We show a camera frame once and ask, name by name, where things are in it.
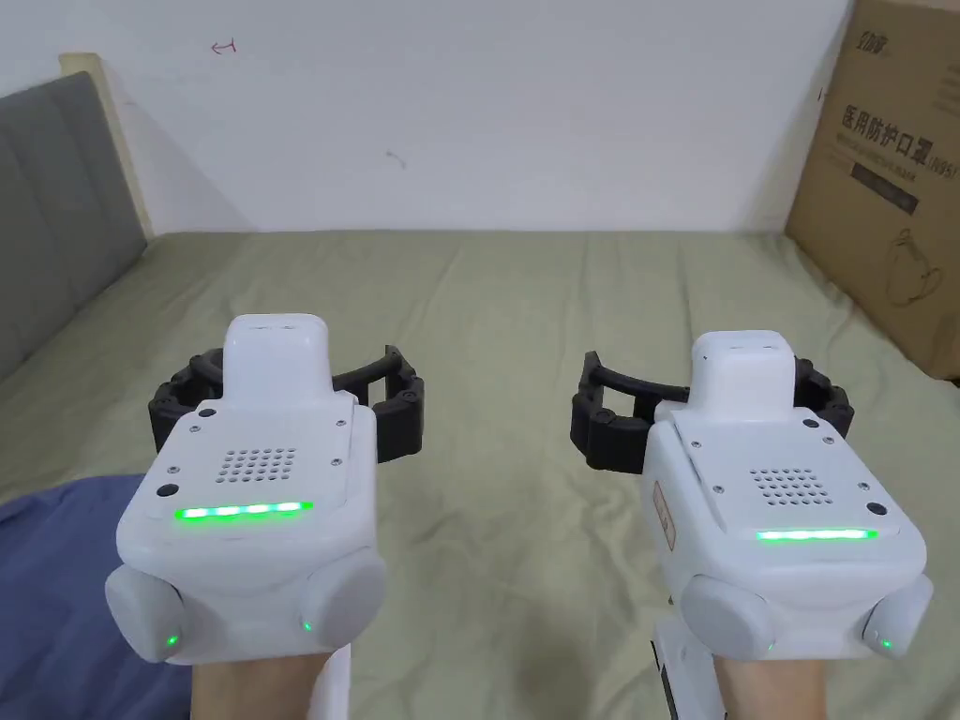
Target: hand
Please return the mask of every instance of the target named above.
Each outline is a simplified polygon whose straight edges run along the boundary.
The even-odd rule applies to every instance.
[[[822,660],[714,658],[713,666],[730,720],[827,720]]]
[[[195,665],[191,720],[305,720],[329,657]]]

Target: cardboard box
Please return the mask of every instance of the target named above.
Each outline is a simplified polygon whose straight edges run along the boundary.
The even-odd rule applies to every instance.
[[[960,377],[960,0],[861,0],[786,233],[934,377]]]

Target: label sticker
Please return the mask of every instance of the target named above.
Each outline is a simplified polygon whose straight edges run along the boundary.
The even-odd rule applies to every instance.
[[[670,546],[670,552],[673,552],[673,546],[677,543],[677,527],[673,524],[673,516],[670,515],[670,508],[666,506],[666,498],[663,497],[659,481],[654,483],[654,507],[657,508],[666,543]]]

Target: red mark on wall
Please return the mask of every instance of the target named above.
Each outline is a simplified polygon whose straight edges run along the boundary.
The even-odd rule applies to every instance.
[[[220,52],[221,50],[232,50],[235,53],[237,51],[237,46],[236,46],[236,43],[233,42],[233,38],[231,37],[230,42],[226,45],[218,45],[216,42],[214,42],[210,46],[210,50],[215,52],[217,55],[223,55],[223,53]]]

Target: white wall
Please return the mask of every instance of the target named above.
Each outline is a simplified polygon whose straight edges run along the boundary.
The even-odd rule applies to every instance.
[[[163,232],[779,229],[848,2],[0,4],[0,90],[104,59]]]

